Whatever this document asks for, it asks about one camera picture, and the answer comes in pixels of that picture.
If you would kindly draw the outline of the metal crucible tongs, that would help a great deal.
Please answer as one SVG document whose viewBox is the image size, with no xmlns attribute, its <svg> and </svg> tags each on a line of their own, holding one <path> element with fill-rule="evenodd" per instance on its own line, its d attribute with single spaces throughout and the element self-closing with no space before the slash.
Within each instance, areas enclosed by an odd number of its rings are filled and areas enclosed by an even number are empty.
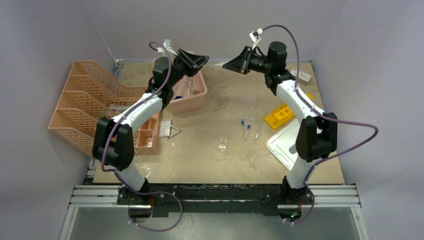
<svg viewBox="0 0 424 240">
<path fill-rule="evenodd" d="M 192 77 L 188 77 L 187 80 L 186 80 L 186 82 L 185 82 L 185 84 L 186 84 L 187 89 L 189 91 L 189 95 L 190 96 L 195 95 L 196 94 L 196 89 L 195 89 L 195 86 L 194 86 L 194 80 L 193 80 L 193 78 Z"/>
</svg>

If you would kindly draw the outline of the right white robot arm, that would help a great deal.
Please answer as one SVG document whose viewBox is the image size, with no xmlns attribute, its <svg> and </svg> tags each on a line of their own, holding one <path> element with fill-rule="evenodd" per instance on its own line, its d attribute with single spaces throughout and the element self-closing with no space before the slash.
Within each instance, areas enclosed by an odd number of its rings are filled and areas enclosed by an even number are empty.
<svg viewBox="0 0 424 240">
<path fill-rule="evenodd" d="M 313 164 L 327 158 L 337 149 L 338 124 L 333 112 L 326 113 L 306 96 L 286 69 L 287 46 L 279 41 L 269 44 L 266 55 L 245 46 L 234 59 L 222 67 L 240 74 L 255 71 L 264 74 L 271 92 L 287 104 L 300 124 L 295 147 L 297 159 L 289 174 L 283 178 L 280 196 L 288 204 L 306 193 Z"/>
</svg>

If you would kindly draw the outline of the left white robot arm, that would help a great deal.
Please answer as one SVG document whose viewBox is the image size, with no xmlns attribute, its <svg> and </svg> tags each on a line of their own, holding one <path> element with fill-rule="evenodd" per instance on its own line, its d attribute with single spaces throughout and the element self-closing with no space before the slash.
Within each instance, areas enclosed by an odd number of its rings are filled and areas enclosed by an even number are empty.
<svg viewBox="0 0 424 240">
<path fill-rule="evenodd" d="M 92 157 L 100 161 L 106 172 L 113 173 L 130 190 L 129 197 L 138 205 L 146 203 L 149 191 L 147 179 L 137 170 L 133 159 L 133 137 L 153 115 L 159 113 L 173 99 L 173 87 L 184 77 L 193 77 L 209 61 L 208 55 L 196 55 L 179 49 L 175 57 L 169 53 L 159 57 L 152 69 L 152 77 L 145 92 L 124 112 L 101 118 L 95 128 Z"/>
</svg>

